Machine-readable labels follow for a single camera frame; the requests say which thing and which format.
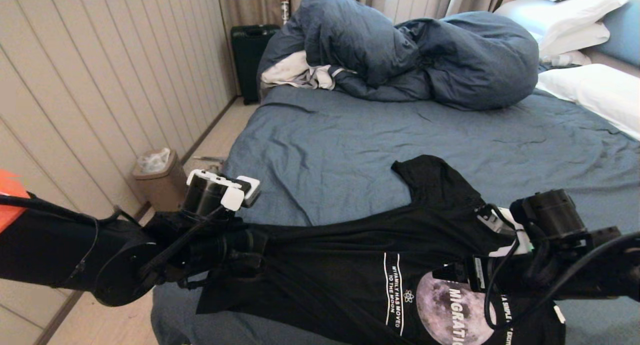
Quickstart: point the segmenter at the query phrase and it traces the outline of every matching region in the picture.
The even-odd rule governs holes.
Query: black suitcase
[[[280,29],[276,24],[234,26],[231,28],[231,46],[235,70],[244,105],[258,101],[258,64],[269,39]]]

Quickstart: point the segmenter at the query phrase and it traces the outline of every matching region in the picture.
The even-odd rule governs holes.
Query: bed
[[[237,138],[224,173],[262,181],[256,204],[238,213],[245,222],[313,227],[408,204],[410,192],[391,165],[422,154],[444,159],[499,206],[564,188],[588,229],[638,230],[638,140],[541,90],[508,108],[462,111],[277,86]],[[161,345],[339,344],[246,313],[196,315],[200,293],[155,288],[151,321]],[[638,304],[630,299],[558,304],[567,344],[640,343]]]

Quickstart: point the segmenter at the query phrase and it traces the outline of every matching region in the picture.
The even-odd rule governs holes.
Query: white pole
[[[280,0],[280,10],[282,14],[282,25],[285,25],[290,16],[290,0]]]

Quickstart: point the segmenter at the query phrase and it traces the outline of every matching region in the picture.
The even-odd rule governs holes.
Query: wall panel
[[[0,0],[0,168],[102,218],[144,201],[137,156],[193,146],[236,96],[219,0]],[[0,280],[0,343],[71,294]]]

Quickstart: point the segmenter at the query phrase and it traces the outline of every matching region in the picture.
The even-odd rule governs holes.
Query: black cable
[[[549,242],[549,239],[546,238],[544,231],[534,223],[530,222],[530,224],[527,225],[527,228],[530,229],[531,233],[534,233],[534,236],[539,240],[539,246],[535,251],[535,257],[533,258],[533,261],[531,261],[531,265],[524,272],[523,277],[526,281],[533,281],[536,282],[536,285],[541,285],[540,282],[537,281],[537,276],[543,267],[543,262],[549,256],[551,243]]]
[[[66,283],[68,283],[73,277],[84,272],[85,265],[87,263],[87,258],[91,255],[98,244],[98,235],[100,233],[100,225],[109,224],[117,220],[120,216],[123,216],[130,222],[140,224],[128,213],[124,212],[118,206],[115,206],[112,215],[106,217],[104,219],[98,220],[91,215],[87,215],[86,213],[75,212],[73,210],[69,210],[68,208],[64,208],[62,206],[58,206],[57,204],[50,203],[46,200],[40,199],[36,197],[36,195],[29,193],[31,198],[29,197],[19,197],[19,196],[11,196],[11,195],[0,195],[0,205],[5,206],[15,206],[18,208],[26,208],[41,211],[42,213],[47,213],[49,215],[59,216],[61,218],[71,220],[73,222],[78,222],[81,224],[92,224],[95,226],[95,235],[93,237],[93,242],[89,247],[89,250],[84,254],[84,256],[78,261],[77,265],[73,268],[73,271],[69,276],[67,276],[64,281],[58,284],[51,285],[52,288],[62,288]]]
[[[136,220],[133,216],[129,215],[125,210],[122,210],[119,206],[116,206],[117,211],[119,211],[119,215],[123,218],[129,220],[133,224],[136,224],[138,227],[142,228],[142,225]]]
[[[169,259],[171,259],[171,257],[178,252],[178,250],[182,249],[182,247],[187,244],[192,236],[194,236],[196,233],[198,233],[198,231],[210,224],[211,220],[215,219],[216,215],[218,215],[218,213],[222,209],[224,209],[224,206],[222,205],[215,208],[215,210],[210,212],[209,215],[204,217],[204,219],[202,219],[200,222],[190,228],[186,233],[180,236],[178,240],[174,241],[171,245],[169,245],[169,247],[162,250],[162,252],[154,256],[151,260],[149,260],[149,262],[140,267],[140,270],[138,270],[137,272],[138,277],[140,279],[145,279],[147,276],[149,276],[149,274],[151,274],[151,271],[153,269],[157,268],[160,265],[166,264],[167,261],[169,261]]]
[[[64,285],[66,285],[76,275],[84,272],[85,265],[87,263],[87,258],[94,251],[94,248],[96,247],[96,244],[98,244],[98,233],[100,232],[100,225],[98,224],[98,219],[94,218],[93,222],[95,224],[95,236],[93,237],[93,243],[91,243],[91,247],[89,247],[89,250],[87,250],[87,252],[84,254],[82,259],[80,259],[80,261],[77,263],[77,265],[73,268],[73,271],[71,272],[71,274],[69,276],[67,276],[66,279],[64,279],[64,281],[62,281],[60,284],[53,285],[53,286],[51,286],[51,288],[63,288]]]
[[[496,278],[498,277],[500,270],[503,269],[503,266],[512,258],[512,256],[514,256],[514,253],[516,252],[516,250],[518,250],[518,247],[520,246],[520,240],[518,239],[518,232],[523,231],[523,229],[516,229],[515,225],[505,218],[503,213],[495,204],[489,203],[487,204],[487,206],[489,206],[496,213],[496,215],[500,220],[505,222],[505,224],[510,225],[516,231],[516,238],[513,242],[513,245],[511,249],[509,249],[509,252],[507,252],[507,254],[502,258],[502,261],[500,261],[500,264],[498,265],[498,267],[496,267],[495,271],[491,275],[491,279],[489,280],[489,285],[486,288],[486,294],[484,295],[484,320],[486,321],[487,325],[489,325],[491,329],[498,330],[497,329],[498,326],[494,324],[493,320],[491,320],[491,311],[490,311],[491,292],[492,292],[492,289],[494,288],[494,283],[496,283]]]
[[[487,316],[488,310],[489,310],[487,306],[487,301],[489,299],[489,290],[490,290],[490,288],[488,288],[486,297],[484,299],[484,318],[487,322],[487,325],[489,325],[491,329],[494,329],[494,331],[503,331],[504,329],[517,326],[519,323],[522,322],[522,320],[530,316],[534,311],[537,311],[540,307],[544,306],[544,304],[546,304],[549,300],[551,300],[553,296],[558,292],[558,290],[560,290],[560,288],[562,288],[562,286],[567,283],[567,281],[569,281],[574,275],[580,272],[580,270],[582,270],[592,260],[596,259],[602,254],[610,251],[611,249],[621,244],[624,244],[631,240],[637,240],[637,238],[640,238],[640,231],[636,231],[633,233],[629,233],[627,235],[614,238],[613,240],[608,241],[602,245],[599,245],[595,249],[589,251],[589,253],[581,257],[580,260],[576,261],[575,263],[573,263],[573,265],[569,266],[569,268],[562,275],[560,275],[560,277],[558,277],[558,280],[556,280],[556,282],[549,288],[549,290],[547,290],[546,293],[544,293],[544,296],[542,296],[542,298],[538,302],[527,307],[524,311],[522,311],[520,315],[515,316],[513,320],[506,321],[503,324],[500,324],[500,325],[494,324],[493,321],[491,321],[491,318]],[[493,282],[493,278],[489,282],[489,286],[491,286],[492,282]]]

